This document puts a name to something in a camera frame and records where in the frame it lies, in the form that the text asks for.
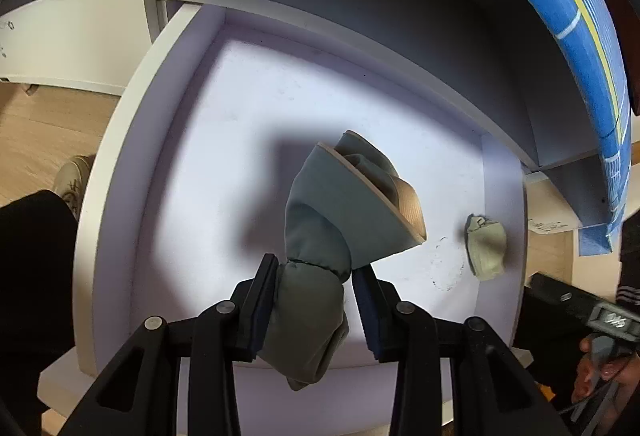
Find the person right hand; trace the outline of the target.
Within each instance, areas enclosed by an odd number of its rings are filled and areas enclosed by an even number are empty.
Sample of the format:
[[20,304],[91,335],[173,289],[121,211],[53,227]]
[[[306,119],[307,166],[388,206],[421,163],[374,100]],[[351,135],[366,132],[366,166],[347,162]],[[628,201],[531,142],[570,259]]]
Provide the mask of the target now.
[[614,404],[622,412],[639,384],[639,355],[635,352],[629,357],[608,360],[604,364],[595,364],[592,359],[592,336],[584,338],[579,348],[584,353],[577,367],[577,378],[572,393],[574,404],[586,399],[595,390],[600,380],[618,384]]

